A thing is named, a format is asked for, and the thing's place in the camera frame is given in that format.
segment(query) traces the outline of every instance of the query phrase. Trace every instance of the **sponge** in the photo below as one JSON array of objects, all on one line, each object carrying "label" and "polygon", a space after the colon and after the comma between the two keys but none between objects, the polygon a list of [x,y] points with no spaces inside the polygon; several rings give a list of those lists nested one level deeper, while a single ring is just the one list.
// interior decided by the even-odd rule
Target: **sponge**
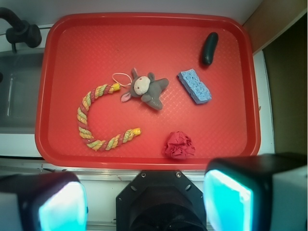
[{"label": "sponge", "polygon": [[197,104],[206,103],[212,99],[209,89],[200,81],[195,70],[182,71],[178,77]]}]

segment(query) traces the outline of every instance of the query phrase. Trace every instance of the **black rubber object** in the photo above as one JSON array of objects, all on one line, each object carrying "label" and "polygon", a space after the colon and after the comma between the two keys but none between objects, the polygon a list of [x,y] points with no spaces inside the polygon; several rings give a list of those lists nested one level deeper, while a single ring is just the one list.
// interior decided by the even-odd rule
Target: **black rubber object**
[{"label": "black rubber object", "polygon": [[214,59],[214,52],[218,43],[218,34],[216,32],[210,33],[203,46],[202,63],[211,65]]},{"label": "black rubber object", "polygon": [[5,37],[12,44],[14,53],[16,53],[15,43],[24,42],[28,47],[35,48],[42,42],[39,27],[20,20],[10,9],[0,7],[0,18],[3,18],[12,26],[12,28],[6,30]]}]

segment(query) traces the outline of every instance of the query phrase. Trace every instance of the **gray plush toy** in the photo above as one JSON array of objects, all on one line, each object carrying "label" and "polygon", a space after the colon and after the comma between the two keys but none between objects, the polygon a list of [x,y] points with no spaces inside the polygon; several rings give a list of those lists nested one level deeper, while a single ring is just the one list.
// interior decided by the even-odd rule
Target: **gray plush toy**
[{"label": "gray plush toy", "polygon": [[153,73],[148,76],[138,76],[137,70],[132,69],[134,80],[131,83],[129,92],[121,96],[121,101],[126,102],[131,97],[141,97],[141,100],[156,110],[162,110],[163,104],[159,100],[162,91],[168,86],[169,81],[166,78],[155,80]]}]

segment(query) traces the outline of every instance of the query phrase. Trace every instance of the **black faucet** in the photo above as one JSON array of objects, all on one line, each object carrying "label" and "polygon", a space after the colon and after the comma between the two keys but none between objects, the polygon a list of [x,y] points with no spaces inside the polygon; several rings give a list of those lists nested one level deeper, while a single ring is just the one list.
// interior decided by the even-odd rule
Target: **black faucet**
[{"label": "black faucet", "polygon": [[42,42],[39,27],[30,25],[27,21],[20,20],[17,15],[4,7],[0,7],[0,18],[6,20],[12,28],[7,29],[6,39],[12,44],[12,50],[16,53],[15,44],[24,42],[28,47],[35,48]]}]

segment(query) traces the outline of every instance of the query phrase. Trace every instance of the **tray rim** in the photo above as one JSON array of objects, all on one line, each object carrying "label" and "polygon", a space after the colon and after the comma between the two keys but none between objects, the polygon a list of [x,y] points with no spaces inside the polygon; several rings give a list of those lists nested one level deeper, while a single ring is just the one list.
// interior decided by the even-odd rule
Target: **tray rim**
[{"label": "tray rim", "polygon": [[[222,17],[222,16],[212,16],[212,15],[201,15],[201,14],[184,14],[184,13],[81,13],[81,14],[71,14],[62,17],[59,21],[57,21],[53,27],[50,29],[48,33],[43,64],[42,64],[42,72],[41,72],[41,80],[40,80],[40,87],[39,87],[39,96],[38,96],[38,109],[37,109],[37,119],[36,119],[36,128],[35,128],[35,142],[38,148],[38,151],[42,155],[46,161],[58,165],[58,166],[66,166],[66,167],[90,167],[90,168],[110,168],[110,169],[148,169],[148,170],[175,170],[175,169],[182,169],[182,170],[198,170],[198,169],[205,169],[207,164],[209,163],[210,159],[205,162],[195,163],[193,160],[201,160],[201,158],[194,158],[194,159],[187,159],[185,162],[182,161],[174,161],[171,159],[163,158],[164,162],[160,163],[160,161],[154,160],[161,160],[162,158],[142,158],[142,161],[134,161],[132,162],[125,162],[125,160],[131,160],[132,158],[126,157],[104,157],[105,161],[99,161],[96,159],[102,158],[101,156],[98,157],[89,157],[88,160],[90,161],[76,161],[72,160],[72,156],[65,156],[62,155],[62,159],[55,158],[54,155],[50,155],[44,147],[45,143],[48,143],[48,139],[43,137],[42,128],[44,125],[48,124],[49,121],[49,110],[43,110],[43,108],[48,106],[46,105],[46,100],[48,101],[48,96],[44,94],[45,86],[52,82],[52,79],[47,78],[47,73],[50,75],[50,62],[51,62],[51,53],[55,50],[54,45],[51,45],[53,40],[56,39],[56,33],[61,32],[61,27],[65,26],[65,23],[70,20],[80,20],[80,19],[96,19],[96,18],[150,18],[150,19],[175,19],[175,20],[200,20],[204,21],[219,21],[221,24],[228,24],[232,25],[232,30],[236,30],[240,32],[242,42],[239,43],[241,46],[245,46],[244,52],[240,52],[240,57],[242,61],[242,57],[245,57],[245,63],[248,64],[250,78],[247,81],[250,81],[251,84],[249,85],[249,89],[244,88],[244,94],[249,94],[252,96],[252,105],[250,105],[250,113],[254,113],[253,118],[246,117],[250,119],[250,123],[247,123],[247,130],[252,129],[249,128],[249,124],[254,124],[254,132],[253,138],[255,142],[251,145],[251,147],[245,147],[244,151],[239,154],[239,156],[247,156],[247,155],[256,155],[260,143],[261,143],[261,134],[260,134],[260,120],[259,120],[259,111],[258,111],[258,101],[257,101],[257,85],[256,85],[256,77],[255,77],[255,70],[254,70],[254,63],[253,63],[253,56],[252,56],[252,48],[250,44],[249,35],[244,30],[244,28],[234,21],[233,19]],[[251,150],[250,154],[246,154],[247,149]],[[115,161],[116,159],[121,158],[121,162]],[[149,159],[151,160],[150,163],[144,162],[144,160]]]}]

